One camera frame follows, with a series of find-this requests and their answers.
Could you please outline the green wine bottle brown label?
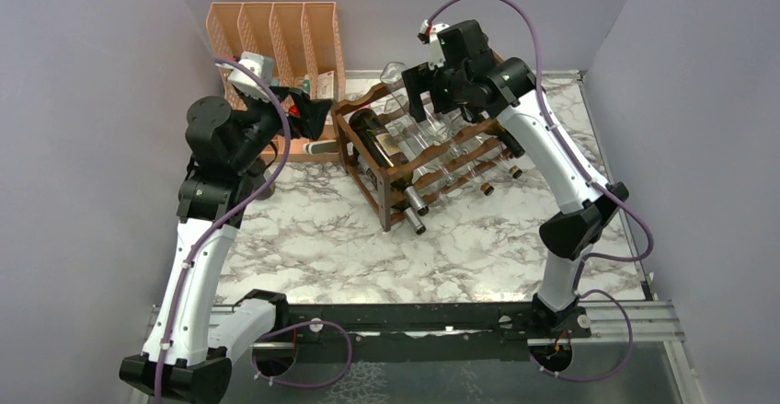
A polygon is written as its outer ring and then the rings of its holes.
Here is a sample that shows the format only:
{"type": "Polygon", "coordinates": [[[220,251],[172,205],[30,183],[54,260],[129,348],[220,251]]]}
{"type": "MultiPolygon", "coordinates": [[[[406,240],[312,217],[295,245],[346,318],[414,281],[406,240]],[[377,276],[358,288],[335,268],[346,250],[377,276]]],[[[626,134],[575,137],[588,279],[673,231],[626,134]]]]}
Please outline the green wine bottle brown label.
{"type": "MultiPolygon", "coordinates": [[[[351,115],[349,125],[379,167],[391,169],[408,163],[407,156],[398,142],[373,110],[368,108],[357,110],[351,115]]],[[[406,199],[404,202],[396,203],[394,208],[404,211],[411,207],[420,216],[429,212],[428,205],[414,187],[412,171],[392,182],[391,187],[402,192],[406,199]]]]}

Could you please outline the brown wooden wine rack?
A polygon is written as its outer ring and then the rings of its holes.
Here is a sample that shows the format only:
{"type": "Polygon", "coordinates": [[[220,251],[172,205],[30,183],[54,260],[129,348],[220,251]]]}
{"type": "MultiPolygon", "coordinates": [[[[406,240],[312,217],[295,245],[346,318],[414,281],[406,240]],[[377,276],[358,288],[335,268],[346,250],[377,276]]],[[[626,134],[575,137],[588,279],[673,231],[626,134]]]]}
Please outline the brown wooden wine rack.
{"type": "Polygon", "coordinates": [[[448,150],[450,144],[455,144],[462,154],[451,161],[447,167],[450,170],[456,170],[465,162],[471,160],[486,160],[495,156],[507,157],[513,164],[514,159],[510,156],[510,151],[496,137],[486,133],[486,129],[492,124],[484,116],[471,116],[466,110],[458,110],[454,113],[443,115],[457,131],[455,137],[444,144],[435,145],[425,149],[417,158],[408,149],[407,145],[401,140],[400,136],[390,131],[391,121],[396,117],[384,113],[384,104],[389,98],[389,91],[385,85],[379,81],[372,86],[363,96],[354,99],[345,99],[336,103],[331,114],[335,123],[337,133],[338,154],[345,170],[352,176],[366,200],[372,206],[374,213],[379,219],[379,223],[384,231],[389,231],[393,225],[400,222],[409,222],[406,217],[395,211],[392,206],[398,202],[404,202],[405,196],[391,187],[391,183],[399,179],[403,174],[413,172],[413,184],[423,201],[430,208],[435,202],[443,202],[453,190],[448,186],[439,193],[427,193],[427,187],[439,179],[440,171],[421,176],[419,168],[427,165],[432,159],[438,158],[448,150]],[[371,109],[379,117],[380,121],[386,126],[400,148],[405,153],[408,163],[391,169],[384,169],[370,156],[364,147],[361,139],[350,128],[349,121],[351,115],[357,110],[371,109]],[[368,178],[360,171],[357,163],[357,157],[363,156],[368,163],[368,167],[377,178],[378,189],[376,190],[368,178]]]}

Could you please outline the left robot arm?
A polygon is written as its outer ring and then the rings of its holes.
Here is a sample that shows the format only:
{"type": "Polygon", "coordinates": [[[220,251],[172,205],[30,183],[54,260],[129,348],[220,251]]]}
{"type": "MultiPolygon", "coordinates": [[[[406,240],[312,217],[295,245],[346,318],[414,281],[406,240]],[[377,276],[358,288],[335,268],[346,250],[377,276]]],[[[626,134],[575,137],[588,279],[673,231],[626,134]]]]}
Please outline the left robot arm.
{"type": "Polygon", "coordinates": [[[289,328],[284,294],[253,290],[218,326],[211,323],[220,273],[247,204],[269,185],[261,151],[289,132],[315,140],[332,107],[302,90],[275,87],[293,102],[281,116],[266,100],[243,96],[237,110],[222,97],[187,110],[191,156],[178,191],[176,254],[157,319],[141,351],[125,357],[120,379],[156,401],[217,403],[235,362],[261,336],[277,340],[289,328]]]}

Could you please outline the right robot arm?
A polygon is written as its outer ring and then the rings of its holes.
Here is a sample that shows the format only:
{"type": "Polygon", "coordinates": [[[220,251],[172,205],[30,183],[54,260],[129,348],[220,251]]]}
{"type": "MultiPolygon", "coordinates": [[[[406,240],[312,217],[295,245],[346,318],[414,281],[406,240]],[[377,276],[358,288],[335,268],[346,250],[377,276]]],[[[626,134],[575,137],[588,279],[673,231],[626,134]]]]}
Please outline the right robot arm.
{"type": "Polygon", "coordinates": [[[517,57],[500,60],[477,21],[424,21],[418,37],[430,57],[402,74],[411,118],[429,118],[424,93],[437,114],[487,114],[521,145],[555,197],[558,213],[539,228],[547,261],[530,315],[533,329],[552,337],[575,311],[584,255],[627,199],[627,187],[591,166],[550,109],[538,75],[517,57]]]}

